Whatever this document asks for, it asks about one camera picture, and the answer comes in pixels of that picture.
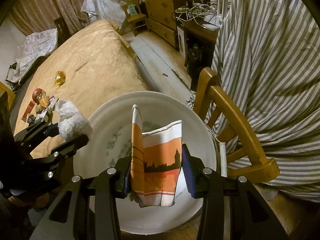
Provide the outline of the white tissue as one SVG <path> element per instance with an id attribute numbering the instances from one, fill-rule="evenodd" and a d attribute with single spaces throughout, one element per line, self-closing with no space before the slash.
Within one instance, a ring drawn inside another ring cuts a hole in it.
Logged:
<path id="1" fill-rule="evenodd" d="M 59 114 L 59 133 L 65 142 L 82 134 L 91 138 L 93 128 L 73 102 L 59 100 L 55 105 L 55 110 Z"/>

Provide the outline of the orange white paper cup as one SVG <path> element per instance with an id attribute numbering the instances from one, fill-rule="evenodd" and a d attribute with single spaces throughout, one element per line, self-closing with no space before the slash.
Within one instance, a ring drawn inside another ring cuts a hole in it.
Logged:
<path id="1" fill-rule="evenodd" d="M 175 204 L 182 162 L 182 120 L 150 132 L 143 132 L 142 114 L 132 106 L 131 193 L 139 207 Z"/>

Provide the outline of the red carton box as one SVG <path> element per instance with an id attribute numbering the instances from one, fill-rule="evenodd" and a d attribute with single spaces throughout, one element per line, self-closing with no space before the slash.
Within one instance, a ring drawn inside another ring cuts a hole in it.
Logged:
<path id="1" fill-rule="evenodd" d="M 35 102 L 30 101 L 29 105 L 27 106 L 27 108 L 25 109 L 25 111 L 23 113 L 23 116 L 22 116 L 22 121 L 23 122 L 27 122 L 28 114 L 30 114 L 32 112 L 34 106 L 35 106 Z"/>

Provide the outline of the gold clear cigarette box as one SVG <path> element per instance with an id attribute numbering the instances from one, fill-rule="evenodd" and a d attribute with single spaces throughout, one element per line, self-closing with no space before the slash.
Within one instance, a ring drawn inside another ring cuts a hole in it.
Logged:
<path id="1" fill-rule="evenodd" d="M 48 99 L 48 96 L 44 90 L 39 92 L 39 94 L 37 95 L 37 99 L 38 99 L 39 104 L 44 108 L 46 108 L 50 105 L 50 100 Z"/>

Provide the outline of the red round ball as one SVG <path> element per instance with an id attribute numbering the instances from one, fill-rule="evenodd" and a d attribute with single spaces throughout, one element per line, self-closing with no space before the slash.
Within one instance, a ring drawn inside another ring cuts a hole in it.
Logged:
<path id="1" fill-rule="evenodd" d="M 43 90 L 41 88 L 37 88 L 32 93 L 32 100 L 37 105 L 39 104 L 38 96 L 42 93 L 42 91 Z"/>

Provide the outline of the white plastic bucket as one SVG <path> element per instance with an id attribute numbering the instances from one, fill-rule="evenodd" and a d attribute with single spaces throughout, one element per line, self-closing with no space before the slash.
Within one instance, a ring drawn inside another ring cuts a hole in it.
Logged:
<path id="1" fill-rule="evenodd" d="M 174 204 L 140 207 L 129 198 L 117 200 L 120 228 L 137 235 L 154 235 L 179 227 L 201 209 L 202 200 L 188 192 L 184 171 L 178 164 L 182 145 L 216 169 L 215 147 L 204 122 L 185 104 L 157 92 L 138 91 L 117 96 L 101 105 L 90 117 L 93 133 L 87 146 L 74 157 L 74 172 L 83 178 L 98 176 L 127 157 L 131 145 L 132 107 L 142 123 L 143 170 L 147 196 L 163 199 L 165 191 Z"/>

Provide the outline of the yellow plastic wrapper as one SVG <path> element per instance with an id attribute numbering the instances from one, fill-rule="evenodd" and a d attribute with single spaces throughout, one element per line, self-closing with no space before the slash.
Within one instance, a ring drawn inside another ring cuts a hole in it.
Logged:
<path id="1" fill-rule="evenodd" d="M 66 74 L 63 71 L 57 71 L 54 79 L 54 86 L 60 87 L 62 86 L 66 81 Z"/>

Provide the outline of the white plastic sheet left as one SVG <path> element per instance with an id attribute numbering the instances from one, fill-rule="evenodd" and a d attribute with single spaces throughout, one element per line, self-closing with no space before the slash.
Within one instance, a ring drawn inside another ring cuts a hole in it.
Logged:
<path id="1" fill-rule="evenodd" d="M 24 44 L 17 47 L 15 63 L 16 69 L 8 75 L 8 80 L 17 83 L 31 68 L 31 65 L 41 56 L 54 52 L 58 44 L 57 29 L 49 29 L 39 33 L 32 33 L 25 38 Z"/>

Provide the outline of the brown curtain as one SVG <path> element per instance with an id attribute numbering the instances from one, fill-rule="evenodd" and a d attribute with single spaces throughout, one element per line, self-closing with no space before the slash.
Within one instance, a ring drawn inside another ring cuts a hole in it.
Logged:
<path id="1" fill-rule="evenodd" d="M 25 36 L 56 27 L 54 21 L 63 18 L 73 35 L 89 24 L 81 11 L 84 0 L 18 0 L 8 13 L 8 19 Z"/>

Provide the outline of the small wooden chair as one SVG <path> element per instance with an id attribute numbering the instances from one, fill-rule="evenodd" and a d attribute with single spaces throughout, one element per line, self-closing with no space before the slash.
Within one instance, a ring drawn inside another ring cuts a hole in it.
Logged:
<path id="1" fill-rule="evenodd" d="M 137 29 L 141 27 L 146 27 L 146 29 L 150 31 L 148 18 L 145 14 L 141 12 L 141 9 L 137 0 L 125 3 L 124 5 L 121 6 L 121 8 L 125 13 L 125 18 L 134 36 L 138 35 Z"/>

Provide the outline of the grey striped cloth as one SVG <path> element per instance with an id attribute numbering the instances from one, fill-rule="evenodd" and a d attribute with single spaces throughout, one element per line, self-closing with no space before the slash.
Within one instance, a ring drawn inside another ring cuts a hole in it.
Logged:
<path id="1" fill-rule="evenodd" d="M 319 202 L 319 26 L 302 0 L 231 0 L 212 70 L 279 175 L 269 182 Z"/>

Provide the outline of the wooden drawer dresser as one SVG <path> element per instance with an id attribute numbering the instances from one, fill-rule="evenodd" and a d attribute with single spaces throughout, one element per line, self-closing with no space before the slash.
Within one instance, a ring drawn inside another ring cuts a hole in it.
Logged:
<path id="1" fill-rule="evenodd" d="M 151 31 L 167 41 L 175 49 L 179 48 L 175 10 L 191 0 L 144 0 Z"/>

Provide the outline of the dark side table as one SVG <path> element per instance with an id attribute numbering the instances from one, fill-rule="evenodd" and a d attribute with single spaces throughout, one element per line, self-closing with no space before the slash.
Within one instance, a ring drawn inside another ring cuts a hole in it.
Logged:
<path id="1" fill-rule="evenodd" d="M 211 67 L 219 30 L 209 30 L 193 21 L 183 23 L 185 63 L 191 78 L 190 90 L 196 91 L 201 70 Z"/>

